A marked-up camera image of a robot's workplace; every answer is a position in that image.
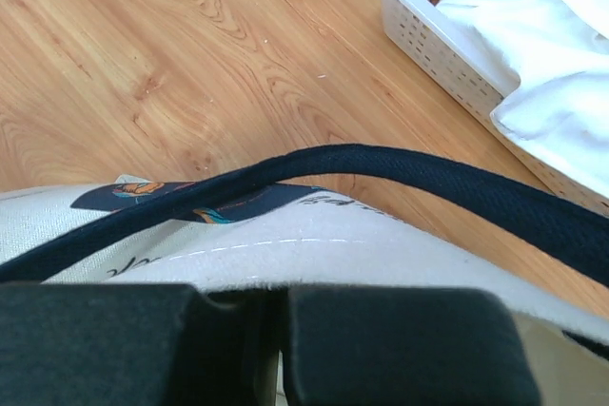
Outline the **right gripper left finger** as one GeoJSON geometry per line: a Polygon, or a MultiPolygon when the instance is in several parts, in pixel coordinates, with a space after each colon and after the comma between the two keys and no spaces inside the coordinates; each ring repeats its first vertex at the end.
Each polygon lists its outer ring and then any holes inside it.
{"type": "Polygon", "coordinates": [[[5,405],[272,405],[278,354],[257,292],[187,284],[1,289],[5,405]]]}

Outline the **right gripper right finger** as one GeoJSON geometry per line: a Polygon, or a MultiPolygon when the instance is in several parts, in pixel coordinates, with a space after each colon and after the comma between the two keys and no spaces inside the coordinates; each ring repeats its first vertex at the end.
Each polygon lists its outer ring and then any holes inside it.
{"type": "Polygon", "coordinates": [[[516,324],[465,288],[301,286],[286,301],[291,405],[538,405],[516,324]]]}

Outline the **beige canvas tote bag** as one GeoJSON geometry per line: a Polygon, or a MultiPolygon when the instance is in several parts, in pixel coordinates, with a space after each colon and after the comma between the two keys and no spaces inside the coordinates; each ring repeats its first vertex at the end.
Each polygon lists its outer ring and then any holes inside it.
{"type": "Polygon", "coordinates": [[[1,277],[182,282],[203,292],[300,284],[475,288],[515,318],[546,405],[608,401],[608,322],[379,209],[293,179],[359,174],[445,199],[600,283],[605,217],[416,151],[326,145],[200,182],[55,185],[1,196],[1,277]]]}

